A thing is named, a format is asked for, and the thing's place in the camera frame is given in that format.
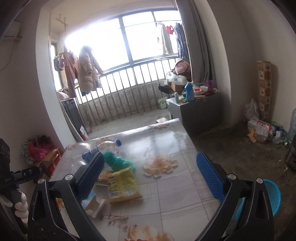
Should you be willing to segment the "white gloved left hand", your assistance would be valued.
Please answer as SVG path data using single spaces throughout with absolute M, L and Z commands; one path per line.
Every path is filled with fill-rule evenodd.
M 14 190 L 13 194 L 16 195 L 19 202 L 13 204 L 6 196 L 1 194 L 1 204 L 5 205 L 6 207 L 12 208 L 14 207 L 16 217 L 20 218 L 24 224 L 28 223 L 29 211 L 28 211 L 28 203 L 27 197 L 25 193 Z

